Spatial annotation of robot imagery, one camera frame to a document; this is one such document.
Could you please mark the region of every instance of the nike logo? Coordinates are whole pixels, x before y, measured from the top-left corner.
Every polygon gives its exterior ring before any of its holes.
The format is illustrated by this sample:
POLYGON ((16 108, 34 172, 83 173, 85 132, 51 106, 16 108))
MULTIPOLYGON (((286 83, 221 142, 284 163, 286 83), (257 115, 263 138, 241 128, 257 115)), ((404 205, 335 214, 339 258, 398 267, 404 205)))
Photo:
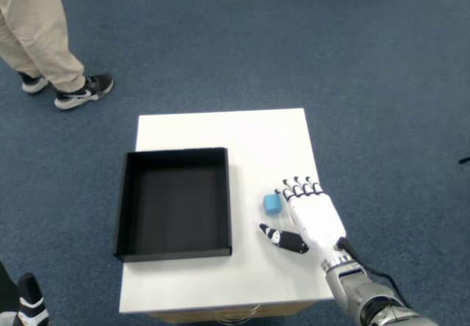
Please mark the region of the nike logo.
POLYGON ((69 95, 68 97, 74 97, 74 98, 86 98, 86 97, 90 97, 92 94, 89 90, 87 90, 86 93, 84 93, 83 95, 69 95))

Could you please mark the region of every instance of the black box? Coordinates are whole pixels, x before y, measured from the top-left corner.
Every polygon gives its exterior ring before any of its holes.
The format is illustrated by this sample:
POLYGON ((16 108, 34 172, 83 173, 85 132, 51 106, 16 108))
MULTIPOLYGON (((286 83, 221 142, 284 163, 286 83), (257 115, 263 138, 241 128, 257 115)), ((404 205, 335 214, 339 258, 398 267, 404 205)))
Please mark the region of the black box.
POLYGON ((127 153, 117 215, 122 261, 231 255, 227 149, 127 153))

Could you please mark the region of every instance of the black cable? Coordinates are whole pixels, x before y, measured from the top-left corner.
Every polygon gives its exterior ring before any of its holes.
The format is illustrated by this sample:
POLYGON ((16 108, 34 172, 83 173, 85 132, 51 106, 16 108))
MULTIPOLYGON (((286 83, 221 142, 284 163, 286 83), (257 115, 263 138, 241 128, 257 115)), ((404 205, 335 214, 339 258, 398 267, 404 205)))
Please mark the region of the black cable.
POLYGON ((464 164, 465 162, 470 162, 470 157, 466 157, 465 159, 461 159, 458 163, 464 164))
POLYGON ((394 279, 392 278, 392 276, 384 273, 384 272, 381 272, 381 271, 377 271, 376 269, 370 267, 369 265, 365 264, 358 256, 358 254, 356 253, 356 251, 354 250, 353 246, 351 245, 351 243, 349 242, 349 240, 347 240, 346 238, 344 237, 341 237, 338 242, 336 243, 336 246, 340 249, 344 249, 348 254, 351 255, 351 257, 356 260, 359 264, 361 264, 364 269, 366 269, 367 271, 369 271, 370 273, 374 274, 374 275, 377 275, 379 277, 384 277, 386 278, 390 284, 394 287, 395 289, 395 292, 398 294, 398 297, 402 300, 403 304, 405 304, 405 306, 409 309, 412 309, 412 307, 410 306, 410 304, 408 304, 408 302, 406 301, 406 299, 403 297, 403 294, 402 292, 400 291, 400 288, 398 287, 398 285, 395 283, 394 279))

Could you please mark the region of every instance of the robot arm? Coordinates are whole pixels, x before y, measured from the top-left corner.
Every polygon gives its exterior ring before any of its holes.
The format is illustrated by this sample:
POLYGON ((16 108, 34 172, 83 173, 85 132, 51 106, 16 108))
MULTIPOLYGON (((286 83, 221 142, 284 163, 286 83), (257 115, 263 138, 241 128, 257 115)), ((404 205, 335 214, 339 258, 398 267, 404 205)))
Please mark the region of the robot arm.
POLYGON ((284 186, 276 192, 286 199, 300 237, 296 239, 294 233, 286 232, 289 235, 285 239, 282 231, 266 225, 260 225, 261 229, 279 247, 299 253, 313 250, 322 262, 336 303, 358 326, 438 326, 407 307, 406 301, 389 287, 369 278, 367 268, 360 264, 345 238, 346 231, 333 202, 317 182, 309 177, 295 177, 293 181, 285 180, 284 186))

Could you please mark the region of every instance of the shoe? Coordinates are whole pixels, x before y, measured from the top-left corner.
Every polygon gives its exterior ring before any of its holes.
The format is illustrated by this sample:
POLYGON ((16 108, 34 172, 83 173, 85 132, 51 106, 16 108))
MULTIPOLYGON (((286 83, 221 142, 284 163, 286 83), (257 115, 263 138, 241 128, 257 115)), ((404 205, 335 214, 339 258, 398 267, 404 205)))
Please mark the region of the shoe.
POLYGON ((40 92, 44 87, 49 84, 49 81, 44 76, 32 78, 25 73, 18 73, 23 79, 23 91, 30 95, 40 92))
POLYGON ((57 91, 54 104, 58 109, 72 109, 88 101, 97 101, 106 95, 114 85, 114 80, 109 74, 88 77, 85 85, 73 93, 57 91))
POLYGON ((43 294, 32 273, 21 276, 18 281, 18 292, 20 296, 19 309, 13 325, 48 326, 49 314, 43 294))

